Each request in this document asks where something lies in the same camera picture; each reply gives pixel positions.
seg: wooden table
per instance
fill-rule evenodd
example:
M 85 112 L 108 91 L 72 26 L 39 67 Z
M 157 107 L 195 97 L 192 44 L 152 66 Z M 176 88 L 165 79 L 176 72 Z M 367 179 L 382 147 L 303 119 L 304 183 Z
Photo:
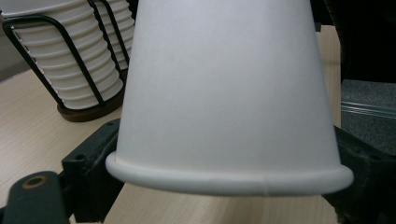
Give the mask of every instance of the wooden table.
M 333 119 L 339 125 L 339 43 L 333 27 L 322 27 L 318 40 Z M 31 71 L 1 83 L 0 96 L 0 206 L 20 178 L 61 172 L 62 158 L 121 111 L 90 122 L 68 122 Z M 125 185 L 106 223 L 334 224 L 336 215 L 320 196 L 209 197 Z

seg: stacked white cups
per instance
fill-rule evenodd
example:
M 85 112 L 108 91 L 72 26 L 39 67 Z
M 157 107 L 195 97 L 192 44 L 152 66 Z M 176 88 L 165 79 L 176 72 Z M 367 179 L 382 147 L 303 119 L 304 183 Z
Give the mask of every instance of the stacked white cups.
M 1 5 L 2 15 L 10 18 L 40 14 L 62 24 L 102 98 L 105 101 L 112 98 L 122 89 L 123 83 L 111 60 L 98 21 L 93 16 L 93 9 L 86 0 L 57 2 L 58 5 L 52 3 L 51 7 L 27 8 L 21 12 L 12 8 L 9 13 L 8 7 Z M 55 27 L 46 24 L 31 27 L 23 25 L 15 26 L 14 32 L 67 108 L 80 110 L 99 104 L 69 47 Z
M 114 18 L 116 19 L 123 44 L 128 51 L 128 55 L 130 55 L 132 42 L 134 39 L 134 19 L 132 18 L 132 12 L 128 8 L 129 4 L 125 0 L 107 0 L 107 2 L 111 7 Z M 120 47 L 120 42 L 117 39 L 116 32 L 111 23 L 110 17 L 108 16 L 106 7 L 100 1 L 95 1 L 95 4 L 98 8 L 102 22 L 106 28 L 111 47 L 116 54 L 120 69 L 126 69 L 128 68 L 128 62 L 126 62 L 125 60 L 122 49 Z

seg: light wood surface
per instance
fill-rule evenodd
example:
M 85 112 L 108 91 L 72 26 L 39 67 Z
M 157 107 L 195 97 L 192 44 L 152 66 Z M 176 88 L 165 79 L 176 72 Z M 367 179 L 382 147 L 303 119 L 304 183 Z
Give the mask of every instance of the light wood surface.
M 318 34 L 334 123 L 340 123 L 339 44 L 333 27 Z M 9 188 L 34 172 L 62 171 L 61 160 L 120 109 L 85 123 L 68 122 L 29 71 L 0 84 L 0 206 Z M 106 223 L 336 223 L 320 196 L 209 197 L 125 185 Z

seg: stack of paper cups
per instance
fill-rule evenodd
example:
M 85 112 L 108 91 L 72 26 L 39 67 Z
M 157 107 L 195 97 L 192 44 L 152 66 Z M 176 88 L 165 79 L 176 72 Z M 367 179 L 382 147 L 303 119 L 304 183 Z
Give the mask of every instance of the stack of paper cups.
M 110 4 L 114 18 L 116 19 L 123 44 L 128 51 L 128 55 L 130 55 L 132 41 L 134 39 L 134 19 L 132 18 L 132 12 L 128 8 L 129 4 L 126 2 L 126 0 L 107 0 L 107 2 Z M 120 69 L 126 69 L 128 68 L 128 62 L 125 60 L 120 42 L 117 39 L 116 32 L 114 30 L 113 24 L 111 23 L 111 19 L 108 16 L 106 7 L 100 1 L 96 1 L 95 4 L 106 28 L 111 47 L 114 49 L 114 53 L 116 54 Z
M 85 0 L 59 2 L 61 4 L 52 4 L 51 7 L 25 8 L 20 13 L 16 8 L 6 7 L 3 16 L 10 18 L 40 14 L 58 21 L 72 38 L 102 98 L 105 101 L 112 98 L 122 89 L 123 83 L 111 60 L 98 21 L 93 16 L 93 9 Z M 44 24 L 14 28 L 15 34 L 29 55 L 36 60 L 37 67 L 44 72 L 67 108 L 80 110 L 99 104 L 69 47 L 55 27 Z

